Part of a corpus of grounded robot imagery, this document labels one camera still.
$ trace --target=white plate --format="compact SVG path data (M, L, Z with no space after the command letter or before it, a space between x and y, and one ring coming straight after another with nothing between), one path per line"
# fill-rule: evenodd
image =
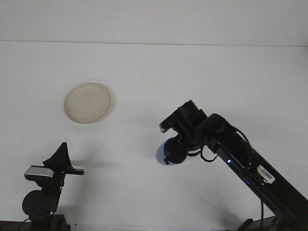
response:
M67 116L83 124L101 120L111 106L111 94L100 83L83 83L72 89L66 97L64 109Z

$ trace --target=white label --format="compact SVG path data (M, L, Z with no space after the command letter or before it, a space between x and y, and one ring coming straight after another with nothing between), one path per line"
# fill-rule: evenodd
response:
M268 183L272 184L276 180L262 165L259 165L257 170Z

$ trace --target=white surface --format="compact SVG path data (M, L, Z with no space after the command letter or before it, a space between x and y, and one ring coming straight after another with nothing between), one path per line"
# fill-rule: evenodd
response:
M258 219L259 200L220 159L156 162L175 135L159 123L190 99L242 130L308 197L307 48L1 42L0 74L3 220L25 219L22 200L37 186L23 174L63 141L86 171L66 177L58 211L69 223L219 230ZM115 96L99 123L65 115L83 82Z
M215 231L215 230L71 224L71 231Z
M308 46L306 0L2 0L1 40Z

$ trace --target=robotic arm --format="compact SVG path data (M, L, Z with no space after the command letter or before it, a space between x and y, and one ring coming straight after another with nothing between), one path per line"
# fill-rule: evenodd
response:
M237 231L308 231L308 200L279 174L256 150L245 135L223 117L206 116L192 101L179 107L160 124L178 135L164 146L166 164L181 163L186 156L201 154L206 145L276 215L259 221L248 219Z
M63 142L44 166L31 166L25 178L35 181L41 190L25 196L23 211L31 220L30 231L69 231L64 215L54 215L57 210L66 174L83 175L83 169L73 168L68 156L67 144Z

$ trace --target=black cable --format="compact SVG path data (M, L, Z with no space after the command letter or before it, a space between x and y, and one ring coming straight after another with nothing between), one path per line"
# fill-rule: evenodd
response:
M248 147L250 149L250 151L248 152L249 157L251 158L251 154L254 152L253 148L248 140L248 138L244 135L244 133L242 133L238 128L235 128L240 134L241 136L245 139L245 141L248 144ZM264 230L263 229L263 223L264 223L264 203L263 203L263 195L262 195L262 178L260 175L257 176L258 181L259 181L259 194L260 194L260 200L261 200L261 219L260 219L260 230Z
M23 222L21 222L21 224L18 226L17 231L20 231L21 226L22 226L27 220L29 220L29 218L27 218L26 220L24 220Z
M203 156L203 147L202 147L202 148L200 148L200 157L201 157L204 161L210 163L210 162L213 162L214 160L216 160L216 158L218 157L218 154L214 157L214 159L211 159L211 160L205 159L204 156Z

